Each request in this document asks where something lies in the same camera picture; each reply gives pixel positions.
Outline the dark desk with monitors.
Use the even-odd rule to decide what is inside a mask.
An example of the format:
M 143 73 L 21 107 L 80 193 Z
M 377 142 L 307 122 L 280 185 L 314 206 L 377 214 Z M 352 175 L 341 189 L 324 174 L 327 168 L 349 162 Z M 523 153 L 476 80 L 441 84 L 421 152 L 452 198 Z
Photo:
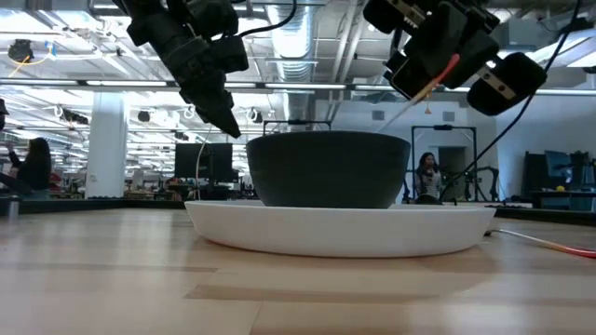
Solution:
M 521 198 L 535 208 L 596 212 L 596 159 L 581 151 L 526 152 Z

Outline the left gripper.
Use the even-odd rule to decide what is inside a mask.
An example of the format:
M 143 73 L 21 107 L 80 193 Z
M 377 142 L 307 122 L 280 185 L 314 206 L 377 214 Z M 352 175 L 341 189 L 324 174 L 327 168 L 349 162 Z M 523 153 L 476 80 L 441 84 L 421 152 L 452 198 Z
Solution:
M 233 113 L 232 94 L 224 89 L 225 72 L 211 53 L 215 41 L 187 34 L 159 34 L 157 54 L 180 87 L 183 99 L 195 105 L 207 123 L 238 138 L 241 131 Z

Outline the silver ventilation duct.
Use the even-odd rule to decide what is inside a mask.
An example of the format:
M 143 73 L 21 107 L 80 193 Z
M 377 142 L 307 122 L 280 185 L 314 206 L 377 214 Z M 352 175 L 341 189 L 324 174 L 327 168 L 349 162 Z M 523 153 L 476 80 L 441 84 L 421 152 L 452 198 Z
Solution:
M 314 28 L 316 10 L 298 5 L 294 17 L 271 33 L 278 81 L 310 83 L 314 79 Z M 283 109 L 289 121 L 309 119 L 311 96 L 306 93 L 284 93 Z

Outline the long ceiling light strip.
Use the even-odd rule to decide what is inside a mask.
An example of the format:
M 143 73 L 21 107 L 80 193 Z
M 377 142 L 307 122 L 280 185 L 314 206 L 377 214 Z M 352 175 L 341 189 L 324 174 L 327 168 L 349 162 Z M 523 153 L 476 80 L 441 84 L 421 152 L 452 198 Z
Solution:
M 134 80 L 67 80 L 67 79 L 27 79 L 0 78 L 0 85 L 39 86 L 39 87 L 177 87 L 175 81 L 134 81 Z M 347 89 L 342 84 L 315 83 L 263 83 L 263 82 L 227 82 L 225 88 L 278 88 L 278 89 Z

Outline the white building column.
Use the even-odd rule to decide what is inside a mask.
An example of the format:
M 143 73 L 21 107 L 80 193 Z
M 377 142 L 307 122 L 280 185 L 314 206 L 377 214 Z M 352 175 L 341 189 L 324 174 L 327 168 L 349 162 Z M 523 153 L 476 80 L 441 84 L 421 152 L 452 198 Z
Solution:
M 95 92 L 89 125 L 85 198 L 122 197 L 129 127 L 125 94 Z

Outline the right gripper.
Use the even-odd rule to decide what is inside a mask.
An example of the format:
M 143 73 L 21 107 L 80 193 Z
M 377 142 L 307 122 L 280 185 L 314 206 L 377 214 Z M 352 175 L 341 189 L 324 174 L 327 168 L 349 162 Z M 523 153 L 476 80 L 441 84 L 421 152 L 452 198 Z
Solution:
M 384 34 L 410 36 L 384 73 L 407 100 L 439 76 L 453 54 L 459 62 L 441 83 L 457 88 L 476 75 L 467 103 L 485 115 L 503 113 L 547 80 L 546 70 L 521 52 L 498 56 L 491 33 L 500 20 L 476 0 L 369 0 L 363 17 Z

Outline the person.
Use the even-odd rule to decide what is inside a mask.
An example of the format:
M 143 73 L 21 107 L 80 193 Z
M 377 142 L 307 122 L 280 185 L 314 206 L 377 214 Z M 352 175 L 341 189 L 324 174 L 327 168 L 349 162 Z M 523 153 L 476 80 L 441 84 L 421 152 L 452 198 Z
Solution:
M 6 142 L 8 157 L 12 167 L 16 168 L 15 177 L 0 172 L 0 182 L 17 194 L 34 200 L 48 200 L 51 156 L 48 143 L 43 138 L 35 138 L 28 142 L 28 153 L 20 161 L 10 142 Z
M 442 177 L 433 153 L 424 153 L 414 171 L 414 184 L 419 195 L 440 197 Z

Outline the black table edge frame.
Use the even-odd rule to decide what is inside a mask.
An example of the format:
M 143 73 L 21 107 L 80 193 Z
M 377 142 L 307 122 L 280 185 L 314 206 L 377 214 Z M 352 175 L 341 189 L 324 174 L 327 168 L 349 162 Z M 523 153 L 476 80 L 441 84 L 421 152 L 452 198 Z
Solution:
M 485 203 L 459 203 L 459 206 L 495 208 L 495 216 L 497 218 L 521 221 L 544 221 L 596 228 L 596 212 L 524 208 L 519 206 L 488 205 Z M 41 214 L 121 208 L 185 209 L 185 205 L 183 202 L 176 201 L 132 199 L 21 200 L 19 205 L 19 213 Z

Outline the dark grey bowl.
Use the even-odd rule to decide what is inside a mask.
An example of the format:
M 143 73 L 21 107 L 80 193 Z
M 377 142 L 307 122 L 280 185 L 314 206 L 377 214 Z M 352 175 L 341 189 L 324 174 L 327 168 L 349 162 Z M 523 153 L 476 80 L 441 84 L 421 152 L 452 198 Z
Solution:
M 410 152 L 399 137 L 345 130 L 265 135 L 246 145 L 260 200 L 291 208 L 389 208 Z

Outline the black monitor on stand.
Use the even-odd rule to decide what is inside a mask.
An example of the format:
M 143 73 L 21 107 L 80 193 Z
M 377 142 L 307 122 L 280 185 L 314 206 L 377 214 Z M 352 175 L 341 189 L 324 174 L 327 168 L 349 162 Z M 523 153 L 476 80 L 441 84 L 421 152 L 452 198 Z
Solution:
M 232 182 L 231 143 L 178 143 L 175 147 L 174 176 Z

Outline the white round plate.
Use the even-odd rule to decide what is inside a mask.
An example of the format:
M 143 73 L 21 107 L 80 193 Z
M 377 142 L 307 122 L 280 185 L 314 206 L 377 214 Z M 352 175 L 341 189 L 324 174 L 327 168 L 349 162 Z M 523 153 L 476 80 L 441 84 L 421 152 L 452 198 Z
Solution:
M 268 253 L 401 258 L 461 251 L 480 243 L 495 211 L 474 206 L 387 209 L 267 207 L 256 200 L 188 201 L 196 231 L 211 242 Z

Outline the black tubular frame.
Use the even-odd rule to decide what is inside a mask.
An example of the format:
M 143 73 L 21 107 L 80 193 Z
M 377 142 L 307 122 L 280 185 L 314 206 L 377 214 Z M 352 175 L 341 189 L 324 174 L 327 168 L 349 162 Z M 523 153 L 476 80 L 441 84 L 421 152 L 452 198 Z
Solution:
M 271 129 L 267 129 L 269 124 L 276 124 L 275 127 Z M 332 122 L 331 121 L 309 121 L 309 120 L 264 120 L 263 121 L 263 130 L 262 136 L 267 135 L 268 133 L 279 133 L 276 131 L 278 125 L 284 126 L 314 126 L 314 125 L 325 125 L 328 130 L 332 130 Z
M 453 177 L 450 179 L 450 181 L 445 185 L 444 191 L 446 191 L 447 189 L 450 189 L 452 186 L 454 186 L 454 184 L 461 178 L 463 178 L 464 181 L 467 181 L 467 175 L 468 175 L 469 171 L 471 169 L 478 168 L 477 161 L 478 161 L 479 156 L 478 156 L 478 147 L 477 147 L 477 129 L 475 127 L 456 127 L 456 126 L 451 126 L 451 125 L 412 126 L 411 127 L 412 158 L 415 158 L 415 142 L 416 142 L 415 131 L 418 128 L 432 129 L 434 131 L 453 131 L 454 129 L 459 129 L 459 130 L 469 130 L 471 132 L 471 134 L 472 134 L 471 141 L 473 144 L 473 160 L 469 166 L 467 166 L 465 169 L 461 170 L 457 174 L 453 175 Z M 441 197 L 443 196 L 443 193 L 441 192 L 440 188 L 438 188 L 438 196 L 433 196 L 432 194 L 426 194 L 427 189 L 424 184 L 424 177 L 428 176 L 429 178 L 431 178 L 433 176 L 433 173 L 428 174 L 424 170 L 424 167 L 426 166 L 426 163 L 427 163 L 428 156 L 430 156 L 431 158 L 434 157 L 434 155 L 430 154 L 430 153 L 423 154 L 420 157 L 420 159 L 419 159 L 420 168 L 412 165 L 412 167 L 413 167 L 413 170 L 412 170 L 413 193 L 417 194 L 417 197 L 413 200 L 413 204 L 416 204 L 416 205 L 441 205 L 442 204 Z

